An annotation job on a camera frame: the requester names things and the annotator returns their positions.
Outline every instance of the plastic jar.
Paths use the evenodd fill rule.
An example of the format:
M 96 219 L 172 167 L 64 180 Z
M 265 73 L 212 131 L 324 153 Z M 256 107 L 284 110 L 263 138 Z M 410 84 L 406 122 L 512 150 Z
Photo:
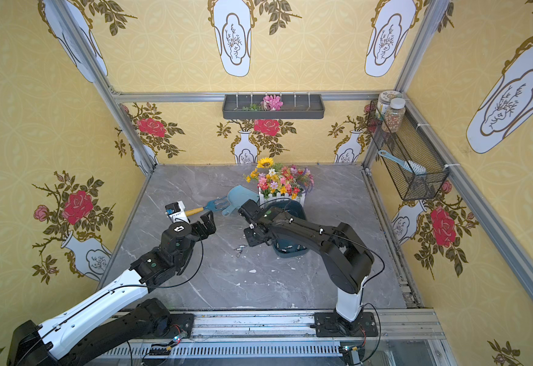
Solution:
M 378 96 L 378 103 L 376 104 L 376 118 L 382 120 L 382 116 L 391 105 L 391 100 L 394 98 L 401 98 L 403 94 L 396 90 L 387 90 L 380 93 Z
M 384 113 L 384 122 L 382 130 L 385 132 L 396 132 L 401 127 L 405 115 L 405 100 L 394 98 L 391 100 L 390 107 Z

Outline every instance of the yellow wallpaper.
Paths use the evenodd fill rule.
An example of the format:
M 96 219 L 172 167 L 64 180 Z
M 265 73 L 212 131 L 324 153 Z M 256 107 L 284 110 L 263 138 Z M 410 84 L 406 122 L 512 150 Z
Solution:
M 269 157 L 281 163 L 329 163 L 336 161 L 336 149 L 342 150 L 340 143 L 348 143 L 346 138 L 353 134 L 350 131 L 362 129 L 360 124 L 365 117 L 365 108 L 369 101 L 334 101 L 325 102 L 326 113 L 321 120 L 284 120 L 272 121 L 273 129 L 263 129 L 253 137 L 262 138 L 264 143 L 257 141 L 256 150 L 260 150 L 258 158 Z M 136 130 L 140 133 L 141 140 L 151 151 L 154 151 L 158 161 L 162 164 L 232 164 L 235 156 L 232 144 L 238 143 L 241 126 L 224 120 L 221 113 L 222 104 L 219 102 L 204 103 L 158 103 L 154 106 L 146 103 L 126 104 Z M 151 115 L 156 121 L 145 123 Z M 347 117 L 355 123 L 347 122 Z M 250 131 L 254 131 L 255 124 L 251 122 Z M 219 125 L 228 127 L 226 135 L 219 135 Z M 292 127 L 285 131 L 282 128 Z M 335 137 L 331 131 L 336 130 Z M 346 162 L 362 161 L 364 154 L 360 152 L 370 142 L 365 133 L 356 134 L 354 154 Z
M 476 153 L 466 138 L 503 68 L 509 74 L 512 67 L 525 69 L 519 74 L 533 68 L 533 55 L 526 53 L 505 67 L 533 36 L 533 1 L 459 2 L 453 23 L 433 38 L 408 94 L 533 258 L 533 115 L 485 153 Z M 517 103 L 517 110 L 524 108 Z
M 84 23 L 92 22 L 109 80 L 119 92 L 392 89 L 420 28 L 414 16 L 417 13 L 422 19 L 424 14 L 422 0 L 210 0 L 212 13 L 204 0 L 118 0 L 122 11 L 104 10 L 109 13 L 106 23 L 105 16 L 89 11 L 90 5 L 97 9 L 97 0 L 84 3 L 89 19 Z M 245 3 L 252 5 L 254 16 Z M 268 13 L 265 4 L 274 10 Z M 240 53 L 249 48 L 246 57 L 228 59 L 227 49 L 220 56 L 208 18 L 230 11 L 240 15 L 241 25 L 252 26 L 250 41 L 244 44 L 242 38 L 242 44 L 235 45 L 242 48 Z M 401 23 L 388 20 L 394 12 L 402 13 Z M 279 20 L 270 22 L 273 17 Z M 374 57 L 366 64 L 373 18 L 378 34 L 384 24 L 393 26 L 390 34 L 387 27 L 387 36 L 379 36 L 383 42 L 376 42 L 373 51 L 380 52 L 376 63 L 386 67 L 392 62 L 387 55 L 398 52 L 388 71 L 374 66 Z M 279 22 L 285 27 L 276 26 L 276 33 L 270 35 L 273 24 Z M 415 25 L 408 32 L 411 23 Z M 225 65 L 232 62 L 240 65 L 231 65 L 228 73 Z
M 401 201 L 387 168 L 382 162 L 375 162 L 372 172 L 388 216 L 394 218 L 394 222 L 397 223 L 394 224 L 397 228 L 395 232 L 399 233 L 402 227 L 398 224 L 398 217 L 404 216 L 403 208 L 409 206 Z M 445 194 L 445 203 L 455 208 L 459 201 L 459 194 L 449 181 L 446 182 L 445 188 L 448 193 Z M 434 203 L 435 206 L 441 204 L 438 201 Z M 430 217 L 433 215 L 438 218 L 436 223 L 446 221 L 442 221 L 440 217 L 433 214 L 433 210 L 428 208 L 426 201 L 424 205 L 426 211 L 418 210 L 415 214 L 421 213 L 423 216 L 429 215 Z M 467 208 L 464 212 L 466 218 L 471 217 Z M 433 232 L 433 222 L 427 218 L 421 218 L 421 220 L 429 225 L 425 229 L 429 231 L 428 236 L 436 238 Z M 462 221 L 465 226 L 468 226 L 466 220 Z M 423 228 L 417 229 L 417 235 L 413 239 L 404 240 L 402 243 L 402 251 L 409 263 L 424 304 L 427 307 L 433 307 L 437 312 L 439 322 L 460 366 L 492 365 L 493 359 L 499 358 L 499 353 L 513 357 L 511 360 L 517 365 L 533 365 L 533 303 L 531 298 L 507 266 L 497 248 L 490 242 L 485 231 L 479 224 L 475 227 L 471 226 L 469 229 L 471 236 L 463 231 L 463 236 L 456 247 L 463 250 L 466 259 L 459 276 L 454 268 L 454 262 L 447 258 L 447 250 L 454 247 L 453 243 L 446 242 L 447 246 L 439 245 L 440 240 L 437 240 L 437 245 L 445 252 L 444 255 L 440 253 L 440 250 L 434 253 L 433 245 L 430 246 L 430 253 L 433 256 L 430 268 L 423 267 L 422 262 L 416 258 L 421 255 L 419 240 L 424 240 L 419 233 L 424 231 Z M 450 234 L 452 233 L 456 239 L 459 238 L 460 235 L 456 230 L 450 230 Z M 495 340 L 501 349 L 506 348 L 507 341 L 510 342 L 513 350 L 519 350 L 519 355 L 517 352 L 507 355 L 503 351 L 494 351 L 488 342 L 492 342 L 495 346 Z M 505 365 L 511 364 L 508 360 L 505 362 Z
M 89 260 L 101 268 L 144 180 L 131 160 L 117 157 L 115 126 L 94 87 L 49 34 L 36 1 L 0 1 L 0 348 L 9 347 L 14 327 L 28 319 L 40 323 L 95 289 L 88 278 L 94 274 L 79 278 L 68 258 L 75 254 L 74 270 L 85 272 L 81 245 L 99 245 Z M 101 230 L 90 234 L 91 223 Z M 66 230 L 74 239 L 62 241 Z M 33 247 L 51 237 L 45 247 Z

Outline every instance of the cleaning brush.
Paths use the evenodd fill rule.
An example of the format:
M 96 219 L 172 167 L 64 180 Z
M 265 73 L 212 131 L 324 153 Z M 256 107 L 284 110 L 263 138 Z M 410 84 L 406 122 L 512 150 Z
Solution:
M 386 150 L 380 150 L 378 154 L 382 157 L 386 157 L 387 159 L 390 159 L 397 163 L 398 165 L 402 166 L 404 170 L 410 173 L 415 173 L 416 175 L 423 175 L 427 173 L 427 169 L 418 163 L 415 163 L 412 160 L 407 160 L 406 162 L 404 160 L 399 159 L 398 157 L 395 157 L 393 154 L 389 153 Z

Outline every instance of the wooden handle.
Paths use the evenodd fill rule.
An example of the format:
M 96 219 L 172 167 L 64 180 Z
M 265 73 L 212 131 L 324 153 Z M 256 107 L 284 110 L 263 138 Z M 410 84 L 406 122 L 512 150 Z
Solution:
M 203 207 L 200 207 L 199 209 L 188 210 L 188 211 L 185 211 L 185 216 L 195 215 L 196 213 L 199 213 L 202 211 L 203 211 Z

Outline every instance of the sunflower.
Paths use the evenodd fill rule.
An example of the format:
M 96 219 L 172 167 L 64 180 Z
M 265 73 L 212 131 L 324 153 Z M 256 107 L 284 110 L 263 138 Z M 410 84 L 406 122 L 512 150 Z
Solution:
M 270 168 L 275 164 L 275 161 L 272 159 L 272 157 L 264 157 L 260 160 L 258 160 L 258 165 L 256 165 L 257 168 Z

